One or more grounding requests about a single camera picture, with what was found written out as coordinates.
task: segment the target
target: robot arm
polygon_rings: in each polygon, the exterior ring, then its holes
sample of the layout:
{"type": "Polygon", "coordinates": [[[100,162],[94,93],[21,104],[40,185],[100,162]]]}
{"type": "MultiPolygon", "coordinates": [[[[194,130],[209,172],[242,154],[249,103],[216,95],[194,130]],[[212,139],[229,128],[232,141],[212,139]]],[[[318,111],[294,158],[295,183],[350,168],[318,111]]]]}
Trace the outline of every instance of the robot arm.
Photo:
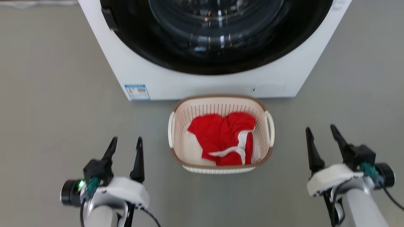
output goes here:
{"type": "Polygon", "coordinates": [[[309,195],[323,196],[333,227],[388,227],[372,199],[371,191],[392,187],[394,172],[385,163],[375,163],[376,154],[367,146],[347,144],[334,125],[331,125],[331,131],[343,163],[326,168],[314,145],[310,128],[306,129],[311,170],[307,183],[309,195]]]}
{"type": "Polygon", "coordinates": [[[68,180],[62,187],[61,201],[64,205],[80,207],[82,227],[130,227],[134,210],[143,210],[151,215],[149,194],[143,185],[145,179],[143,141],[136,145],[136,160],[130,177],[114,177],[112,155],[117,138],[114,137],[101,160],[92,159],[83,169],[84,180],[68,180]]]}

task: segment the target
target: red cloth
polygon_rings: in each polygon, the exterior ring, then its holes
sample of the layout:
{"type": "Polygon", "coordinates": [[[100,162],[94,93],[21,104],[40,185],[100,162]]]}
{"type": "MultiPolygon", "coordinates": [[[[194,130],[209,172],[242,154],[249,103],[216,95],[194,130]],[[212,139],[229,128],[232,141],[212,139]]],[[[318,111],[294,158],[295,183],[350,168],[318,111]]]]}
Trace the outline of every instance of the red cloth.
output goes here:
{"type": "MultiPolygon", "coordinates": [[[[242,131],[253,131],[255,118],[248,113],[234,112],[226,117],[218,114],[208,114],[196,117],[192,120],[188,131],[195,134],[200,146],[203,149],[202,158],[216,162],[217,166],[242,165],[239,153],[231,151],[225,157],[214,157],[211,152],[224,151],[230,147],[239,145],[239,134],[242,131]]],[[[251,164],[253,155],[253,135],[247,134],[245,143],[245,164],[251,164]]]]}

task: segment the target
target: white washing machine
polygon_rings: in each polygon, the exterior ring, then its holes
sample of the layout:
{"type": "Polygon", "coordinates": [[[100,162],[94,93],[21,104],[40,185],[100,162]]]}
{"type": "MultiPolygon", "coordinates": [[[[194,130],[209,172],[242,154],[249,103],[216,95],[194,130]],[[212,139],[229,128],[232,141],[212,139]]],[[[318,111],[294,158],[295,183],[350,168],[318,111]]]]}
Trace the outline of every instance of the white washing machine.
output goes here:
{"type": "Polygon", "coordinates": [[[351,0],[79,0],[130,101],[295,97],[351,0]]]}

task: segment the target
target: door glass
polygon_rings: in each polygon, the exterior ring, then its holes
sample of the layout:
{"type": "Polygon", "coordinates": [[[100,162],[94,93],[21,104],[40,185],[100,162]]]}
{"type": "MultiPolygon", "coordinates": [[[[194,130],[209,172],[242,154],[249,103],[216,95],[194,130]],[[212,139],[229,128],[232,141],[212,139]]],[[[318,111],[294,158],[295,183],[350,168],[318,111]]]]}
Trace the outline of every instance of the door glass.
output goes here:
{"type": "Polygon", "coordinates": [[[158,23],[193,52],[225,54],[227,49],[253,50],[268,41],[264,30],[283,0],[149,0],[158,23]]]}

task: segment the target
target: laundry basket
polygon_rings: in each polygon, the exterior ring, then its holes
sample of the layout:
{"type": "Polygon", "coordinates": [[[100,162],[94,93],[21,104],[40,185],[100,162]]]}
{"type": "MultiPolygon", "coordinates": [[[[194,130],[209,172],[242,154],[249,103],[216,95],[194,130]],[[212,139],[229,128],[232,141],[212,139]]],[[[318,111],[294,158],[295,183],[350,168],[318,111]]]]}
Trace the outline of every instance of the laundry basket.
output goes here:
{"type": "Polygon", "coordinates": [[[232,174],[248,172],[262,165],[271,156],[274,145],[274,120],[265,106],[255,98],[237,95],[207,95],[182,100],[174,108],[168,121],[168,143],[174,159],[186,170],[204,174],[232,174]],[[256,119],[254,138],[254,162],[249,165],[216,166],[204,160],[196,162],[192,155],[201,149],[199,144],[187,142],[187,130],[192,120],[206,114],[227,116],[232,112],[246,112],[256,119]]]}

